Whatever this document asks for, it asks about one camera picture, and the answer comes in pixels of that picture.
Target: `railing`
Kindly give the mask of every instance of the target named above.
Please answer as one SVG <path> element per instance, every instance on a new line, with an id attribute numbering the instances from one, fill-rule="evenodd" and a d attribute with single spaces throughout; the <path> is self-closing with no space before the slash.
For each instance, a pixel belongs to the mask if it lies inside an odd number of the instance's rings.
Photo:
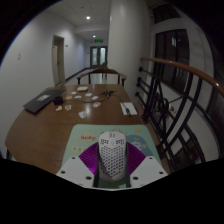
<path id="1" fill-rule="evenodd" d="M 197 137 L 188 126 L 188 121 L 195 108 L 201 111 L 204 118 L 206 119 L 210 127 L 213 129 L 219 144 L 219 158 L 222 158 L 224 153 L 224 146 L 222 143 L 223 141 L 221 140 L 221 137 L 218 133 L 219 130 L 217 130 L 215 124 L 213 123 L 212 119 L 207 114 L 207 112 L 197 102 L 203 81 L 209 83 L 222 95 L 222 97 L 224 97 L 224 89 L 221 88 L 220 84 L 206 73 L 196 68 L 190 67 L 188 65 L 181 64 L 179 62 L 168 61 L 159 58 L 145 58 L 145 57 L 142 57 L 141 61 L 152 62 L 154 68 L 153 72 L 144 70 L 143 67 L 139 68 L 140 72 L 145 72 L 147 75 L 151 77 L 150 85 L 147 84 L 145 81 L 143 81 L 142 77 L 139 77 L 137 79 L 137 87 L 139 87 L 143 91 L 143 93 L 145 93 L 147 96 L 146 102 L 142 99 L 141 94 L 139 92 L 136 92 L 135 95 L 139 98 L 144 107 L 144 113 L 141 116 L 141 118 L 145 123 L 147 123 L 149 120 L 151 121 L 160 139 L 160 144 L 157 146 L 157 149 L 161 159 L 164 156 L 168 156 L 173 171 L 179 170 L 188 165 L 195 164 L 197 160 L 200 160 L 200 162 L 206 162 L 203 151 L 200 147 L 199 142 L 197 141 Z M 180 96 L 177 99 L 170 102 L 168 101 L 167 98 L 164 97 L 161 85 L 161 82 L 163 82 L 162 74 L 165 66 L 173 66 L 175 68 L 179 68 L 180 71 L 188 72 L 188 79 L 186 81 L 183 93 L 179 93 Z M 197 76 L 198 80 L 194 96 L 191 97 L 189 94 L 194 76 Z M 174 116 L 170 111 L 170 103 L 177 100 L 181 100 L 181 103 L 176 115 Z M 174 137 L 172 137 L 172 139 L 169 139 L 171 133 L 173 132 L 175 126 L 177 125 L 181 117 L 181 114 L 184 110 L 187 101 L 191 102 L 187 115 L 183 119 L 182 124 L 179 126 L 178 131 L 174 134 Z M 167 127 L 166 124 L 168 116 L 172 119 L 172 123 L 170 124 L 169 128 Z M 187 142 L 182 136 L 183 131 L 187 132 L 188 135 L 190 136 Z M 176 153 L 175 155 L 171 150 L 171 147 L 174 145 L 176 140 L 179 140 L 179 142 L 182 145 L 181 149 L 182 157 L 183 155 L 185 155 L 187 161 L 187 162 L 185 161 L 185 164 L 181 164 L 180 159 L 181 150 L 178 151 L 179 154 Z"/>

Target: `glass panel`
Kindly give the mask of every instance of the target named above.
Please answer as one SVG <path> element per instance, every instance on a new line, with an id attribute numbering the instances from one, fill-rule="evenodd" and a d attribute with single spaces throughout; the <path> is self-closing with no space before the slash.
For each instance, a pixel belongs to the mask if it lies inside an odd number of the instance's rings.
<path id="1" fill-rule="evenodd" d="M 190 55 L 188 35 L 185 30 L 177 31 L 178 57 L 188 58 Z"/>
<path id="2" fill-rule="evenodd" d="M 178 62 L 183 63 L 183 64 L 188 64 L 189 63 L 189 59 L 178 58 Z M 174 86 L 180 92 L 184 91 L 184 88 L 185 88 L 185 85 L 186 85 L 186 81 L 187 81 L 187 77 L 188 77 L 188 72 L 187 71 L 185 71 L 183 69 L 177 68 L 177 70 L 176 70 L 176 78 L 175 78 L 175 81 L 174 81 Z"/>
<path id="3" fill-rule="evenodd" d="M 97 65 L 97 48 L 92 48 L 92 65 Z"/>
<path id="4" fill-rule="evenodd" d="M 176 55 L 176 33 L 174 31 L 166 32 L 166 55 Z"/>
<path id="5" fill-rule="evenodd" d="M 166 7 L 166 5 L 160 6 L 160 10 L 161 10 L 161 13 L 162 13 L 163 20 L 171 19 L 169 9 Z"/>
<path id="6" fill-rule="evenodd" d="M 100 48 L 100 64 L 106 61 L 106 48 Z"/>
<path id="7" fill-rule="evenodd" d="M 155 17 L 155 23 L 159 23 L 159 22 L 163 21 L 159 7 L 153 9 L 153 13 L 154 13 L 154 17 Z"/>
<path id="8" fill-rule="evenodd" d="M 180 15 L 176 11 L 176 9 L 174 9 L 171 5 L 167 4 L 167 7 L 168 7 L 169 12 L 171 14 L 171 18 L 179 18 L 180 17 Z"/>
<path id="9" fill-rule="evenodd" d="M 164 55 L 164 41 L 164 33 L 156 35 L 156 57 L 158 57 L 158 55 Z"/>
<path id="10" fill-rule="evenodd" d="M 175 61 L 174 56 L 166 55 L 166 59 L 170 61 Z M 174 76 L 175 68 L 170 65 L 164 66 L 164 72 L 163 72 L 163 80 L 166 81 L 169 84 L 173 83 L 173 76 Z"/>

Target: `green exit sign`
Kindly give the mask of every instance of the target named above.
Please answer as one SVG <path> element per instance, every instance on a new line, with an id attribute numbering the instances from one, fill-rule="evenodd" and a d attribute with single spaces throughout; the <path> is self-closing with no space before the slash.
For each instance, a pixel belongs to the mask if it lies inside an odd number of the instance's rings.
<path id="1" fill-rule="evenodd" d="M 103 43 L 103 40 L 95 40 L 95 43 Z"/>

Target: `white wall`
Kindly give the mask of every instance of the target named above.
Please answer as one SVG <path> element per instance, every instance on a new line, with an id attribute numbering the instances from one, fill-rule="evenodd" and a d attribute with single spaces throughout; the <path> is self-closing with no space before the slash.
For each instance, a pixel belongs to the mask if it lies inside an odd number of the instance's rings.
<path id="1" fill-rule="evenodd" d="M 125 90 L 136 101 L 140 57 L 149 55 L 150 20 L 144 0 L 112 0 L 108 67 L 127 75 Z"/>
<path id="2" fill-rule="evenodd" d="M 214 67 L 213 67 L 213 58 L 210 46 L 208 41 L 203 33 L 203 31 L 198 27 L 189 17 L 187 17 L 183 12 L 177 10 L 180 14 L 181 18 L 175 18 L 166 20 L 151 27 L 151 49 L 150 49 L 150 56 L 155 57 L 155 37 L 157 33 L 165 32 L 169 30 L 175 29 L 186 29 L 189 39 L 189 47 L 190 47 L 190 63 L 189 65 L 195 67 L 201 71 L 204 71 L 211 77 L 214 77 Z M 152 63 L 150 63 L 148 70 L 152 71 Z M 151 78 L 147 78 L 147 83 L 150 83 Z M 190 95 L 193 96 L 197 85 L 197 77 L 194 77 Z M 177 93 L 172 91 L 170 88 L 162 84 L 163 95 L 169 100 L 174 100 L 179 97 Z M 212 87 L 203 82 L 200 97 L 198 99 L 198 103 L 204 108 L 207 109 L 207 106 L 210 101 L 212 93 Z M 175 108 L 175 111 L 178 110 L 180 106 L 180 102 L 176 101 L 172 103 Z M 181 123 L 183 122 L 188 110 L 190 108 L 190 102 L 187 102 L 184 111 L 175 126 L 173 132 L 171 133 L 169 139 L 171 140 L 174 137 L 175 133 L 179 129 Z M 199 144 L 204 152 L 205 159 L 207 161 L 214 160 L 218 158 L 218 146 L 217 140 L 207 124 L 207 122 L 203 119 L 200 113 L 194 111 L 193 115 L 191 116 L 189 122 L 189 127 L 195 133 L 196 137 L 198 138 Z M 180 149 L 180 144 L 175 142 L 172 146 L 172 150 L 176 153 Z"/>
<path id="3" fill-rule="evenodd" d="M 0 70 L 0 148 L 3 156 L 5 138 L 23 105 L 54 86 L 53 35 L 64 37 L 68 44 L 64 48 L 65 78 L 85 68 L 86 41 L 74 30 L 71 23 L 43 12 L 20 32 L 8 50 Z"/>
<path id="4" fill-rule="evenodd" d="M 103 43 L 95 43 L 94 41 L 86 41 L 86 68 L 90 67 L 90 47 L 104 46 L 108 47 L 108 40 L 103 40 Z"/>

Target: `sheet of paper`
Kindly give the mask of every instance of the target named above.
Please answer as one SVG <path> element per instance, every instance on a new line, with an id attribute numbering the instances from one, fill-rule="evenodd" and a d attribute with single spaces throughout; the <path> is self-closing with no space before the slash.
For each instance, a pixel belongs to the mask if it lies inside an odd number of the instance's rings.
<path id="1" fill-rule="evenodd" d="M 137 111 L 135 110 L 132 103 L 124 103 L 125 107 L 129 109 L 131 115 L 137 115 Z M 121 108 L 124 115 L 127 115 L 126 109 L 124 105 L 121 103 Z"/>

